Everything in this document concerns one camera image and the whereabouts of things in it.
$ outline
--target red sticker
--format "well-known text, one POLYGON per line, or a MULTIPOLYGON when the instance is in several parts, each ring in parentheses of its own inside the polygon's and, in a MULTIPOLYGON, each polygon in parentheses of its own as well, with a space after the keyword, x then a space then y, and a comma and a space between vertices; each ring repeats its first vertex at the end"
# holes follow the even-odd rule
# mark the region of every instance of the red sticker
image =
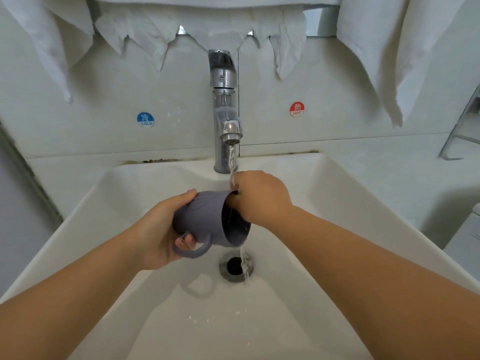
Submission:
POLYGON ((303 114, 303 111, 305 111, 305 106, 300 101, 294 102, 290 106, 290 115, 293 117, 300 116, 303 114))

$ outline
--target forearm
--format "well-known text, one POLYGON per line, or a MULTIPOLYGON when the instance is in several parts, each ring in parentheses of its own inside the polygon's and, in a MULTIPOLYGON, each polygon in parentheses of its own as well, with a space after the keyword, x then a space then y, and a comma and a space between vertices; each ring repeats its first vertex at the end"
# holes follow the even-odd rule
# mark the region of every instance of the forearm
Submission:
POLYGON ((267 228, 375 358, 480 358, 478 295, 298 207, 285 214, 267 228))
POLYGON ((121 234, 0 305, 0 359, 66 359, 141 269, 121 234))

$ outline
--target faucet spout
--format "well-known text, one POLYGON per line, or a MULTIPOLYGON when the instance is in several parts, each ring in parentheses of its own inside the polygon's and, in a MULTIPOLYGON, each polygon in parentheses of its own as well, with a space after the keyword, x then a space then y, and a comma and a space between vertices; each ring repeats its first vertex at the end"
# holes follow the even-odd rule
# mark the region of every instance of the faucet spout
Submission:
POLYGON ((237 108, 237 72, 228 50, 209 50, 208 61, 210 85, 213 87, 214 169, 218 173, 228 174, 230 146, 239 144, 243 138, 237 108))

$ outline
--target hand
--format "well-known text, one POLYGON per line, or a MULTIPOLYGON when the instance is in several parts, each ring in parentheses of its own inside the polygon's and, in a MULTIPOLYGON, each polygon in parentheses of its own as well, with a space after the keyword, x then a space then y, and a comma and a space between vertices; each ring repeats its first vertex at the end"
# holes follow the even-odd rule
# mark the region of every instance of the hand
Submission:
POLYGON ((123 233, 133 241, 134 245, 140 247, 143 270, 159 269, 172 261, 181 259, 173 252, 174 243, 183 250, 195 248, 194 237, 190 234, 185 239, 179 237, 172 227, 172 220, 175 211, 191 202, 196 195, 197 191, 191 189, 157 203, 123 233))
POLYGON ((289 191, 277 177, 261 170, 233 174, 226 203, 237 210, 245 221, 268 228, 293 207, 289 191))

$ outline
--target blue sticker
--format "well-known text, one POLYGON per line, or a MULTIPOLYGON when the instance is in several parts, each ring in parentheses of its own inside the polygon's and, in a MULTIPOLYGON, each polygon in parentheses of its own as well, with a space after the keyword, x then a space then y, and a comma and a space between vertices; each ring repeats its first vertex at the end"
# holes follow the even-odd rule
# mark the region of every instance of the blue sticker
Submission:
POLYGON ((138 114, 137 121, 142 128, 151 128, 155 124, 155 119, 148 112, 138 114))

